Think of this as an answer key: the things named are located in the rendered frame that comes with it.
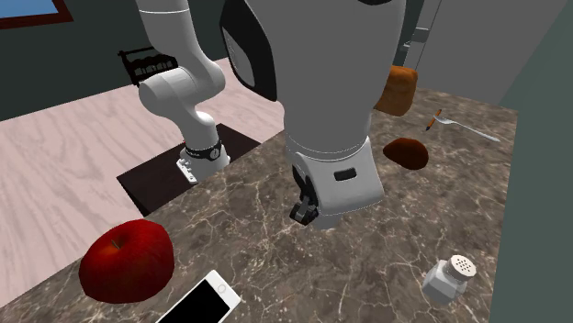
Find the dark brown bread roll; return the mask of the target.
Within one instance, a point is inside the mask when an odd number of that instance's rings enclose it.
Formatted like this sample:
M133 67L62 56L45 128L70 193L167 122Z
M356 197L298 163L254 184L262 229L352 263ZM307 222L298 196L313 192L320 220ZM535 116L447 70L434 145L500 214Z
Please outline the dark brown bread roll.
M426 147L416 139L398 138L383 149L384 155L408 170L420 170L429 161Z

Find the brown bread loaf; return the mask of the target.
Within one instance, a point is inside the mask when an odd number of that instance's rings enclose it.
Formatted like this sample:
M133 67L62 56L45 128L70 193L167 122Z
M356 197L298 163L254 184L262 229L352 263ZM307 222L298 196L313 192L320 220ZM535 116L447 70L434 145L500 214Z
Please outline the brown bread loaf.
M375 109L394 117L405 115L412 105L417 81L418 73L415 70L392 65Z

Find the white smartphone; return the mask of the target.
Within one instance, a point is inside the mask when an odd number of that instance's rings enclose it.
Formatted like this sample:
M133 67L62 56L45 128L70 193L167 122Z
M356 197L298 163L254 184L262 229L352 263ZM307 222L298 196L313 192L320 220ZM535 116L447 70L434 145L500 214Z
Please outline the white smartphone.
M211 270L155 323L222 323L241 297Z

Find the dark robot stand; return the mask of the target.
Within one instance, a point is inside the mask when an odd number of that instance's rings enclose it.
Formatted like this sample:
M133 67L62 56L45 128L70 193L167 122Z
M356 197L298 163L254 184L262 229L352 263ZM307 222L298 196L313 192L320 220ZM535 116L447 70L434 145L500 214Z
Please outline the dark robot stand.
M219 123L216 128L231 162L260 145L224 124ZM176 166L183 147L180 143L117 177L144 217L193 187Z

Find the orange pen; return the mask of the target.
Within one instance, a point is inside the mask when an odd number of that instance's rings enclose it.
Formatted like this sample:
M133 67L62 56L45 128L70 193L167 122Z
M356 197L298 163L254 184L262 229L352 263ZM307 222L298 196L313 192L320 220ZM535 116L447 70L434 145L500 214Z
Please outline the orange pen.
M436 111L436 113L433 115L431 121L429 122L429 124L428 124L427 127L425 128L426 131L430 130L430 128L432 127L433 123L434 123L435 120L436 120L435 117L436 117L436 116L440 116L441 112L442 112L442 109L438 109L438 110Z

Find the glass salt shaker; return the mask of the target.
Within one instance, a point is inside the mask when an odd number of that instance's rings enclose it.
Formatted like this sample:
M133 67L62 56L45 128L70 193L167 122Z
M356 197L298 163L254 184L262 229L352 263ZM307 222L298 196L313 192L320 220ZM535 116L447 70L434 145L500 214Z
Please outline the glass salt shaker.
M463 294L467 282L477 273L476 265L467 257L459 254L448 260L438 261L426 273L421 290L432 301L447 305Z

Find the silver fork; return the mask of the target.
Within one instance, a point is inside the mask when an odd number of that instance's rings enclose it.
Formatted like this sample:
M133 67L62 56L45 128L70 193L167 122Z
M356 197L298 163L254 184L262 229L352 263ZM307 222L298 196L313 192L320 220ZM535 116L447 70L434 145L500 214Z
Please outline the silver fork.
M466 126L466 125L464 125L464 124L461 124L461 123L459 123L459 122L457 122L457 121L454 121L454 120L452 120L452 119L440 117L440 116L437 116L437 115L434 115L434 116L433 116L433 119L434 119L435 121L437 121L437 122L443 124L443 125L457 125L457 126L459 126L459 127L462 127L462 128L467 129L467 130L470 130L470 131L472 131L472 132L478 134L479 136L481 136L481 137L483 137L483 138L489 139L489 140L494 141L494 142L500 142L500 140L499 140L498 138L496 138L496 137L490 136L490 135L488 135L488 134L486 134L486 133L483 133L483 132L481 132L481 131L479 131L479 130L473 129L473 128L469 127L469 126Z

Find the red apple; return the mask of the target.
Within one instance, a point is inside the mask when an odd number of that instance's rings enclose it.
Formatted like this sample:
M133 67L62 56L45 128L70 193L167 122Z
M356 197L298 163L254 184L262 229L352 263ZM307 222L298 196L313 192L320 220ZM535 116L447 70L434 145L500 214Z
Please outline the red apple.
M165 288L174 273L174 246L165 228L130 220L98 238L81 259L84 293L109 304L144 301Z

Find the grey door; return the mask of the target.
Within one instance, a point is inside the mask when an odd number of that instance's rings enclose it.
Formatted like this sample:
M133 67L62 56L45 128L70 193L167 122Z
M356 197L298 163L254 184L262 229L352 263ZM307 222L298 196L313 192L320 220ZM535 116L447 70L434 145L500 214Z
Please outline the grey door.
M568 0L412 0L399 53L417 85L498 105Z

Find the brown framed wall picture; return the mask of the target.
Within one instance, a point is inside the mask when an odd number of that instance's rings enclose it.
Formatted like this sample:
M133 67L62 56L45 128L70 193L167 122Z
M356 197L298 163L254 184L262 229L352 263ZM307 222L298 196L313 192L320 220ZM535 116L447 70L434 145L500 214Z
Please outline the brown framed wall picture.
M0 30L73 22L64 0L0 0Z

